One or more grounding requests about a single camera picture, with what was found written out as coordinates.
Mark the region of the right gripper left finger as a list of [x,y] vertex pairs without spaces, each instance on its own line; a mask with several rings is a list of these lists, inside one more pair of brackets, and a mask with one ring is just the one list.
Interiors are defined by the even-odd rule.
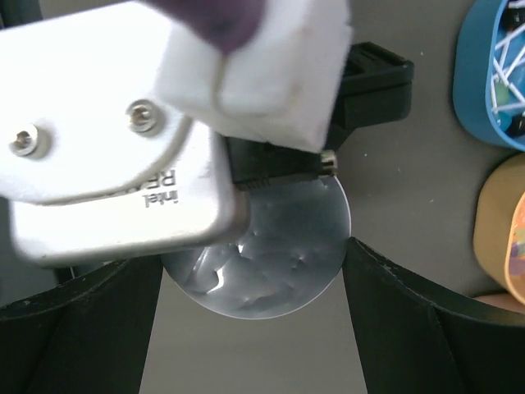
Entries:
[[163,266],[119,260],[1,308],[3,393],[137,393]]

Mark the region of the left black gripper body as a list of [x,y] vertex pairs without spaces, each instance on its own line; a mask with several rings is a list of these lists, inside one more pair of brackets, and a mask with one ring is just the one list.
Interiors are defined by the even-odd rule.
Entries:
[[371,42],[350,49],[321,153],[227,139],[233,184],[239,190],[334,176],[336,152],[361,127],[399,121],[411,108],[414,64]]

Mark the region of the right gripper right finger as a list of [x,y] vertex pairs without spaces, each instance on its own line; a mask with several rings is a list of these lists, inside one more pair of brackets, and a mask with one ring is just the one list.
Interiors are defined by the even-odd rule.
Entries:
[[524,317],[456,293],[352,237],[342,268],[370,393],[522,393]]

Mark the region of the clear jar lid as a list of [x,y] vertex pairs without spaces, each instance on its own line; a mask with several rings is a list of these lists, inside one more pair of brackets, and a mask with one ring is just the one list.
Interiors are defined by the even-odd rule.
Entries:
[[247,231],[229,244],[161,257],[192,300],[229,318],[278,318],[303,308],[341,270],[351,236],[345,191],[335,176],[252,190]]

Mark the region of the orange tray of candies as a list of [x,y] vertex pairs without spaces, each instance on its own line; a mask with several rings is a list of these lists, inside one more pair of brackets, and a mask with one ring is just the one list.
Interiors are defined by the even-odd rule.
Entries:
[[514,155],[487,178],[472,238],[482,269],[519,303],[524,302],[524,155]]

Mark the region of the blue tray of lollipops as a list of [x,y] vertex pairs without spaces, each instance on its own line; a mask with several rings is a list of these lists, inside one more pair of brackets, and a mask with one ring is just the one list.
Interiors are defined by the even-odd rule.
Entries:
[[452,99],[463,128],[495,146],[524,150],[524,26],[507,31],[500,21],[506,1],[476,1],[464,17],[457,38]]

